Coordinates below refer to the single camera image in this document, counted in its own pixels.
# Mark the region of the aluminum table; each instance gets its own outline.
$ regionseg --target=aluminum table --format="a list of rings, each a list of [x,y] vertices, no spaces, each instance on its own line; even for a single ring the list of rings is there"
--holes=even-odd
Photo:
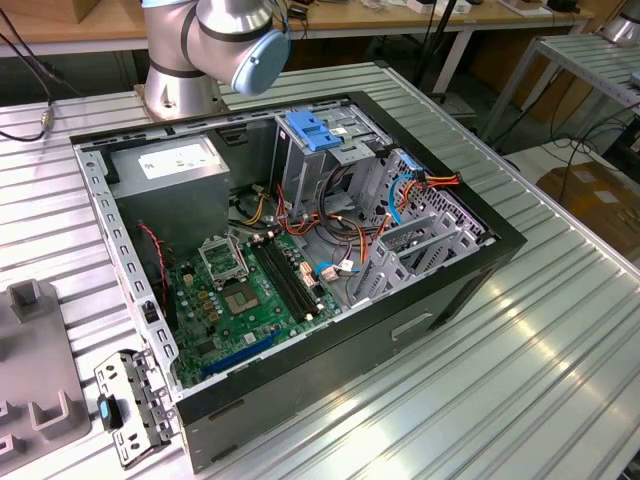
[[[630,80],[632,73],[640,72],[640,45],[620,47],[595,34],[540,37],[531,41],[498,97],[482,132],[483,140],[486,141],[495,130],[504,109],[537,55],[548,58],[551,64],[540,77],[523,105],[523,110],[535,101],[559,69],[565,69],[591,84],[599,92],[597,101],[586,115],[587,123],[582,126],[578,135],[586,132],[598,118],[608,98],[623,107],[638,105],[633,111],[636,114],[640,113],[640,88],[634,86]]]
[[[528,239],[464,310],[198,478],[615,478],[640,447],[640,272],[391,69],[282,75],[230,107],[362,89]],[[14,133],[43,105],[0,110]],[[0,288],[51,281],[92,418],[83,439],[6,480],[192,478],[181,440],[123,472],[94,366],[139,348],[67,137],[148,122],[122,93],[60,102],[53,134],[0,141]]]

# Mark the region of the red cable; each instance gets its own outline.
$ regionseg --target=red cable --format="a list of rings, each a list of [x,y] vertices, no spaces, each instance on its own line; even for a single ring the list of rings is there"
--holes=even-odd
[[[164,255],[162,255],[162,249],[160,248],[160,241],[158,240],[158,238],[154,235],[154,233],[151,231],[151,229],[149,227],[147,227],[144,223],[140,222],[138,223],[138,226],[144,230],[147,235],[149,235],[151,237],[151,240],[153,241],[153,244],[156,247],[156,252],[158,254],[159,260],[160,260],[160,275],[162,278],[162,303],[164,306],[164,310],[166,312],[167,310],[167,276],[166,276],[166,271],[167,271],[167,267],[165,266],[164,263]]]

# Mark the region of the wooden table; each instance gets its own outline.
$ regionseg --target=wooden table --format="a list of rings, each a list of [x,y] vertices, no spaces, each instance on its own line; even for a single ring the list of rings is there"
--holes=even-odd
[[[556,13],[549,17],[527,18],[498,4],[497,0],[485,0],[483,5],[472,7],[468,14],[451,17],[445,31],[457,32],[457,36],[434,90],[446,90],[471,35],[477,30],[570,26],[571,33],[580,33],[592,16],[583,9],[575,15]],[[24,39],[41,55],[147,48],[144,16],[139,0],[102,0],[77,25],[18,14],[10,14],[10,17]],[[400,6],[390,6],[382,12],[374,12],[358,0],[351,0],[346,5],[316,3],[309,9],[306,38],[424,33],[429,25],[429,17],[430,15],[421,15]],[[439,17],[435,15],[432,31],[435,31],[438,23]],[[301,38],[304,34],[302,23],[291,19],[290,24],[292,38]],[[0,57],[12,55],[13,52],[7,46],[0,45]]]

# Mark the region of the ram slot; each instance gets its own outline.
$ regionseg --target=ram slot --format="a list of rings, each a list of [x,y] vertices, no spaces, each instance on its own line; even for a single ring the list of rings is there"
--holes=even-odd
[[[273,243],[256,245],[253,252],[296,322],[303,322],[307,315],[318,313],[318,307],[307,292],[306,286]]]

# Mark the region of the blue latch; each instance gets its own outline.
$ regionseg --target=blue latch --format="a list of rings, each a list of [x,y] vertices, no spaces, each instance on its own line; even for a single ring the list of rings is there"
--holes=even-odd
[[[332,135],[322,120],[313,113],[308,111],[292,112],[287,113],[286,117],[291,128],[307,142],[307,146],[312,152],[342,145],[342,139]]]

